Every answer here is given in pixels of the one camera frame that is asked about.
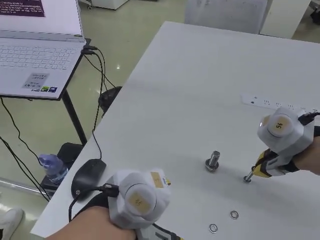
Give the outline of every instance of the chair backrest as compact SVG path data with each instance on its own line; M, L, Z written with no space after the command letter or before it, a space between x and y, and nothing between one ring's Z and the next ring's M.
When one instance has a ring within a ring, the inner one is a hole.
M185 24L258 34L268 0L188 0Z

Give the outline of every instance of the metal table leg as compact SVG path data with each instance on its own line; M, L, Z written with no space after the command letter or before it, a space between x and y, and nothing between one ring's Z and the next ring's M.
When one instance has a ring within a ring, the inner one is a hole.
M69 96L69 93L68 93L67 90L65 90L65 92L62 95L62 101L64 103L64 106L65 106L65 108L66 108L71 120L72 120L73 126L74 126L74 128L76 130L76 133L79 136L79 139L80 139L82 145L83 146L86 145L87 138L86 138L85 132L84 132L82 126L81 126L81 123L79 121L78 115L76 113L74 105L71 102L71 99L70 99L70 96Z

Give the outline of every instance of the water bottle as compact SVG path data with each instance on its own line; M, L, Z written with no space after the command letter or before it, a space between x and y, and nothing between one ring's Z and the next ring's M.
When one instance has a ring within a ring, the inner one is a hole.
M39 161L46 176L54 184L60 184L68 173L68 168L64 162L54 154L41 154Z

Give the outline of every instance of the metal washer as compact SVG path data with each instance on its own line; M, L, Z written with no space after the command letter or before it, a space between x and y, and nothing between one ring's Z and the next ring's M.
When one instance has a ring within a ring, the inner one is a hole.
M212 234L215 234L218 231L218 227L215 224L210 224L209 225L209 232Z
M231 211L230 212L230 217L234 220L238 219L239 218L239 213L235 210Z

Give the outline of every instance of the hand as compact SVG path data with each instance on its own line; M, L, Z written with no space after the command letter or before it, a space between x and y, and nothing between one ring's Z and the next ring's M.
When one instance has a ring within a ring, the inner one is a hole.
M313 139L313 143L306 150L297 154L293 162L300 170L307 170L320 175L320 136Z

